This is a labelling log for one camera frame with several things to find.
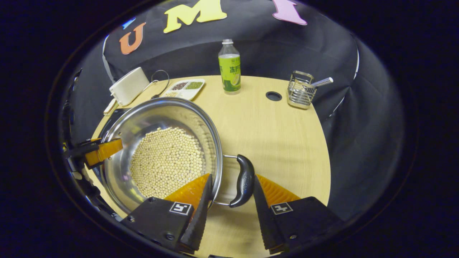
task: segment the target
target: white device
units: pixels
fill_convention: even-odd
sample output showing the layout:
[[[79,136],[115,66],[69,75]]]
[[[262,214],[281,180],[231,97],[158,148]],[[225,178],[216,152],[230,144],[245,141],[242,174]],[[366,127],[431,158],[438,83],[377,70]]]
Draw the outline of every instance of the white device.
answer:
[[[131,103],[148,86],[150,81],[145,76],[141,67],[130,71],[109,90],[111,95],[118,101],[119,105],[125,106]]]

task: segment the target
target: metal utensil holder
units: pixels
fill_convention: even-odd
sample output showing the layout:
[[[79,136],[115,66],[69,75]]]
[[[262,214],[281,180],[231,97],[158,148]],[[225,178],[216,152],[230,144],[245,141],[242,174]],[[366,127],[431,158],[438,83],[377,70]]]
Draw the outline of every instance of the metal utensil holder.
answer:
[[[313,80],[314,77],[309,73],[293,71],[287,88],[287,102],[291,106],[308,109],[317,91],[317,89],[311,85]]]

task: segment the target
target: wooden table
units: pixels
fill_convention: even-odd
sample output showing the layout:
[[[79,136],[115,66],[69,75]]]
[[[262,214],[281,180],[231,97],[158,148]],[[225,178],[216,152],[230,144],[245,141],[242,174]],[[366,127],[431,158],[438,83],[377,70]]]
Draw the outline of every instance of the wooden table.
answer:
[[[183,79],[205,79],[206,84],[192,100],[214,122],[223,154],[248,157],[260,174],[301,198],[314,196],[327,205],[330,195],[330,161],[327,144],[314,107],[308,110],[287,104],[288,81],[242,76],[237,95],[226,95],[220,76],[172,79],[170,86]],[[148,87],[131,104],[134,107],[158,94],[167,81]],[[271,101],[265,94],[276,91],[282,100]],[[93,134],[97,138],[108,120],[105,116]],[[229,202],[235,196],[239,164],[224,159],[222,184],[217,201]],[[122,217],[92,170],[88,171],[105,201]],[[209,254],[256,258],[269,256],[264,249],[253,197],[237,208],[213,205],[209,210],[201,246],[195,256]]]

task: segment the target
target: white condiment tray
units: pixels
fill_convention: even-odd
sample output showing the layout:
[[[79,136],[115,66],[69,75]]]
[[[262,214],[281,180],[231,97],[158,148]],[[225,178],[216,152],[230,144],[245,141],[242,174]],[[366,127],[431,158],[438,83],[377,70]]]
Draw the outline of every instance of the white condiment tray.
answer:
[[[186,87],[188,87],[191,82],[200,82],[202,84],[197,89],[192,89],[192,90],[189,89],[189,90],[187,90]],[[169,89],[161,95],[161,97],[166,97],[166,95],[168,93],[176,93],[177,95],[175,95],[174,97],[182,98],[182,99],[186,99],[186,100],[190,101],[202,89],[202,87],[204,86],[205,82],[206,81],[204,79],[189,79],[189,80],[178,81],[178,82],[174,83],[172,86],[170,86]],[[179,90],[172,90],[177,84],[180,84],[180,83],[186,83],[186,84],[185,84],[185,86],[183,88],[181,88]]]

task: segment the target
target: pot handle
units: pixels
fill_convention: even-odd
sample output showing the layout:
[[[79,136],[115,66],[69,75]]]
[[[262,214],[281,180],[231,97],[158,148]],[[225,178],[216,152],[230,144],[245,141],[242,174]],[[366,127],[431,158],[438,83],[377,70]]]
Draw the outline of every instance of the pot handle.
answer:
[[[236,185],[236,197],[230,201],[229,203],[222,203],[222,202],[214,202],[220,205],[228,205],[231,208],[241,206],[242,204],[246,203],[253,193],[253,186],[255,182],[255,170],[253,169],[252,162],[248,158],[243,155],[237,156],[230,156],[230,155],[223,155],[223,157],[230,157],[237,159],[239,165],[241,166],[241,171],[239,172],[239,176],[237,178],[237,185]]]

